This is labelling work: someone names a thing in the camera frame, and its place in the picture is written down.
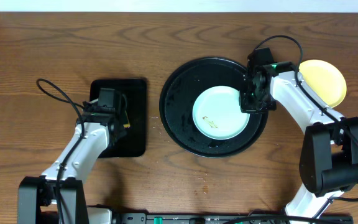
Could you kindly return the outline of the yellow plate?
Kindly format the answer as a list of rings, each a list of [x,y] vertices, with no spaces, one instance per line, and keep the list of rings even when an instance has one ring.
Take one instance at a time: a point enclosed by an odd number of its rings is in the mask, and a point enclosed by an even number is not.
[[[342,73],[323,60],[307,60],[300,64],[305,82],[330,107],[338,106],[346,97],[347,84]]]

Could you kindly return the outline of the light blue plate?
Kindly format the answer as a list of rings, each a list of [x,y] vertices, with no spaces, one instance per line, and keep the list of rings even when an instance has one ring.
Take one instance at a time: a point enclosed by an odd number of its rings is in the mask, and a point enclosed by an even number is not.
[[[239,90],[229,86],[214,86],[202,92],[192,109],[197,129],[215,140],[239,135],[250,119],[250,114],[241,111],[239,98]]]

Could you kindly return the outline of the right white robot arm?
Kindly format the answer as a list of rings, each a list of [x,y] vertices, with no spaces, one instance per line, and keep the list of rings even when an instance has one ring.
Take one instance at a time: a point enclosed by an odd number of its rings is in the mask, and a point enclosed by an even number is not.
[[[266,113],[280,103],[304,134],[299,163],[302,185],[284,208],[293,217],[317,219],[358,184],[358,118],[332,109],[291,62],[247,65],[245,113]]]

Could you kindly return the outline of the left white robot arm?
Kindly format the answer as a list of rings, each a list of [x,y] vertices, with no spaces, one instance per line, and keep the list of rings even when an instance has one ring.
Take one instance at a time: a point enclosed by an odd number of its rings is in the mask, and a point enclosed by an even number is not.
[[[99,95],[84,103],[75,132],[58,159],[18,188],[18,223],[116,223],[113,209],[88,206],[83,184],[100,154],[125,133],[126,96]]]

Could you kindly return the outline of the yellow sponge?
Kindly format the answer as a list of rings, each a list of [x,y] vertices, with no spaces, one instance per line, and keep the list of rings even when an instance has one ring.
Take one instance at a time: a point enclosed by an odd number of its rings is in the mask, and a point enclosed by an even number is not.
[[[122,114],[122,121],[121,121],[124,129],[127,129],[127,128],[130,128],[131,124],[130,124],[130,121],[129,121],[129,117],[127,115],[127,111],[124,110],[123,114]]]

